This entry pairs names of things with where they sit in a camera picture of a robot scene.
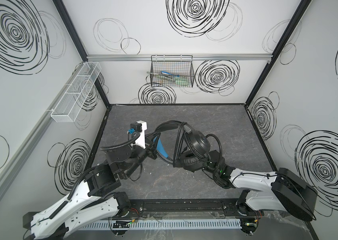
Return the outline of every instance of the headphone ear cup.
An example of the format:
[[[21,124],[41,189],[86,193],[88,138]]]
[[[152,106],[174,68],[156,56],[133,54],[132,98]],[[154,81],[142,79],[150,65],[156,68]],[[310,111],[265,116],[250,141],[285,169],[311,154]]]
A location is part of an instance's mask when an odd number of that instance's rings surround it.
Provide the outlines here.
[[[206,166],[206,162],[201,161],[194,153],[190,150],[185,151],[181,154],[180,161],[183,169],[195,172]]]
[[[186,144],[188,145],[188,147],[191,149],[191,151],[194,153],[194,155],[196,157],[198,157],[199,159],[204,159],[205,156],[200,154],[196,149],[195,147],[191,144],[190,142],[190,139],[189,139],[189,136],[187,133],[185,133],[185,141],[186,141]]]

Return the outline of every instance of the clear plastic sheet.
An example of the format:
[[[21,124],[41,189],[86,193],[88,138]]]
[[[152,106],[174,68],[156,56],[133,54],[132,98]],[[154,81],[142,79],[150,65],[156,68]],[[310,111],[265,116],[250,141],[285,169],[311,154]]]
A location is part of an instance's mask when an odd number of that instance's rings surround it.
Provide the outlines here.
[[[296,227],[303,228],[305,231],[309,232],[309,229],[306,227],[305,223],[302,220],[292,216],[291,214],[287,212],[282,211],[280,213],[279,211],[264,211],[263,217],[276,220],[281,223],[288,223]]]

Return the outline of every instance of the black cable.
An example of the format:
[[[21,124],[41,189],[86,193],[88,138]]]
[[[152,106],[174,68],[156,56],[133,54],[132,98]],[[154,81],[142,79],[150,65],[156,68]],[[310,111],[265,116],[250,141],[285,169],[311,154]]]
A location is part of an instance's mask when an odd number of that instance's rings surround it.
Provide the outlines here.
[[[49,218],[45,218],[45,219],[42,219],[41,221],[39,221],[39,222],[37,222],[37,223],[40,223],[40,222],[42,222],[42,221],[45,221],[45,220],[48,220]],[[25,240],[25,234],[34,226],[34,225],[36,225],[37,223],[35,223],[35,224],[33,224],[32,226],[30,226],[26,231],[25,231],[25,233],[24,233],[24,235],[23,235],[23,240]]]
[[[306,200],[303,198],[302,194],[298,191],[298,188],[296,188],[296,186],[294,185],[294,183],[292,182],[292,180],[284,175],[284,174],[279,174],[282,175],[289,183],[291,183],[291,185],[293,185],[294,189],[297,191],[298,195],[302,198],[303,202],[305,203],[306,207],[308,208],[309,212],[311,213],[311,215],[313,215],[313,220],[316,221],[316,217],[314,215],[314,212],[310,209],[309,205],[307,204]]]
[[[229,184],[227,184],[227,185],[221,184],[220,182],[218,182],[217,177],[216,177],[217,172],[219,170],[219,166],[221,165],[221,161],[222,161],[222,144],[221,144],[219,138],[212,133],[206,135],[205,137],[206,138],[213,137],[217,141],[218,147],[219,147],[219,158],[218,158],[218,162],[217,162],[216,167],[215,167],[214,172],[213,172],[213,180],[218,186],[220,186],[224,189],[229,189],[229,188],[231,188],[231,186]]]
[[[132,138],[124,143],[118,144],[118,145],[114,145],[114,146],[107,146],[107,147],[101,147],[100,149],[103,151],[109,151],[109,150],[114,150],[123,146],[127,146],[133,142],[135,142],[138,138],[140,137],[140,133],[139,132],[133,132],[132,134]]]
[[[135,181],[137,181],[138,179],[140,179],[142,173],[143,173],[143,164],[141,163],[141,165],[140,165],[140,174],[138,175],[138,178],[137,178],[136,180],[133,180],[133,179],[129,176],[129,179],[132,180],[132,182],[135,182]]]
[[[93,171],[96,167],[91,167],[87,170],[85,170],[76,180],[76,182],[74,183],[68,197],[66,198],[66,200],[49,216],[49,219],[53,219],[57,213],[59,213],[61,211],[61,209],[63,209],[66,204],[68,204],[70,202],[70,200],[72,199],[78,185],[81,183],[81,181],[85,178],[85,176],[90,172]]]
[[[109,196],[112,195],[112,194],[116,194],[116,193],[118,193],[118,192],[111,192],[111,193],[109,193],[108,195],[106,195],[105,197],[102,197],[102,199],[105,199],[105,200],[106,200],[107,197],[109,197]]]
[[[203,171],[203,173],[208,176],[211,180],[214,180],[212,177],[210,177],[208,174],[205,173],[205,171],[203,169],[201,169]]]
[[[163,156],[161,156],[160,152],[157,152],[157,155],[159,156],[159,158],[161,158],[164,162],[173,165],[173,162],[168,161],[168,158],[164,158]]]
[[[231,181],[231,184],[233,184],[234,180],[236,180],[237,177],[243,176],[245,174],[258,175],[258,176],[264,176],[264,177],[276,177],[277,176],[277,175],[263,175],[263,174],[257,174],[257,173],[251,173],[251,172],[241,172],[239,175],[233,178],[233,180]]]

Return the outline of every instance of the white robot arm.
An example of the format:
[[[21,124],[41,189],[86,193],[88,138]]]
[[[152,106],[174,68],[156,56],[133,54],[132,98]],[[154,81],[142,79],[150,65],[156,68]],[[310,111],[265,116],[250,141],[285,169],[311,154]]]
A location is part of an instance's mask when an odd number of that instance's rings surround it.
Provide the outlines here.
[[[178,126],[180,129],[175,154],[171,159],[163,149],[159,137],[161,132]],[[159,156],[173,167],[182,167],[192,172],[200,169],[210,172],[215,183],[225,189],[250,189],[243,190],[236,203],[236,208],[242,215],[267,209],[288,211],[304,221],[313,219],[317,191],[288,169],[252,172],[230,167],[220,154],[221,143],[214,134],[205,137],[184,122],[162,123],[145,137],[146,129],[146,122],[132,123],[128,130],[132,138],[122,144],[102,147],[101,150],[106,151],[104,164],[86,170],[68,195],[44,211],[25,214],[23,227],[31,231],[27,239],[61,239],[102,218],[124,216],[131,207],[127,195],[121,192],[109,199],[107,197],[121,185],[119,178],[130,178],[138,166],[142,169],[142,162],[148,156],[152,159]],[[219,152],[210,151],[207,140],[209,136],[217,140]],[[186,142],[183,150],[182,141]]]

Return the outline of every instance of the headphones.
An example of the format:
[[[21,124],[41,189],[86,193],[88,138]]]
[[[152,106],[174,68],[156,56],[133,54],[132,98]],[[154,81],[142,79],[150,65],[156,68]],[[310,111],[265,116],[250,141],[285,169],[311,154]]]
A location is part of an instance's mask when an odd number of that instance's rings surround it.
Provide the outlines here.
[[[195,172],[207,165],[210,143],[205,135],[186,124],[183,126],[184,139],[190,150],[180,155],[180,163],[185,170]]]
[[[192,172],[206,167],[209,159],[210,143],[202,132],[195,130],[185,122],[168,121],[160,124],[154,133],[173,130],[178,126],[181,126],[184,130],[183,138],[188,150],[181,153],[179,159],[173,160],[173,167],[183,167],[185,170]]]

